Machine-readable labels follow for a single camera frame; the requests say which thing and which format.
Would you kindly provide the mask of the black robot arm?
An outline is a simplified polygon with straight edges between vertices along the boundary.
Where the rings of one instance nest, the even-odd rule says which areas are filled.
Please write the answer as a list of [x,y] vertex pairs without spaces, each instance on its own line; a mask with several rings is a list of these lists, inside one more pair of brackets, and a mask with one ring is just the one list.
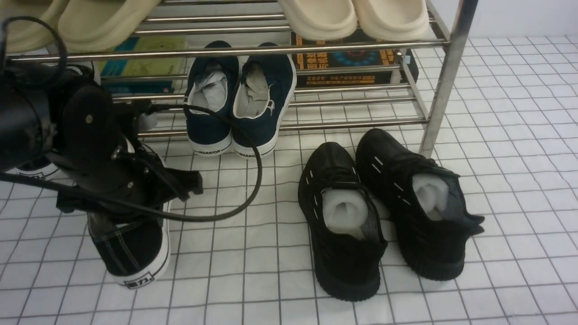
[[198,171],[163,166],[138,140],[150,101],[114,103],[63,65],[1,71],[1,180],[56,191],[56,206],[120,218],[169,218],[165,203],[202,194]]

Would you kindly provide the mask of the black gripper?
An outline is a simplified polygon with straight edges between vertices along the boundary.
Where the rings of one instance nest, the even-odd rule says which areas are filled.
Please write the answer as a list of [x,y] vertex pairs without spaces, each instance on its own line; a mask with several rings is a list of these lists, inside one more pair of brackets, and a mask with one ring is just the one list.
[[99,215],[161,215],[164,204],[202,194],[198,171],[167,168],[138,140],[139,108],[114,104],[92,78],[65,72],[47,89],[56,124],[47,158],[75,186],[59,190],[56,207]]

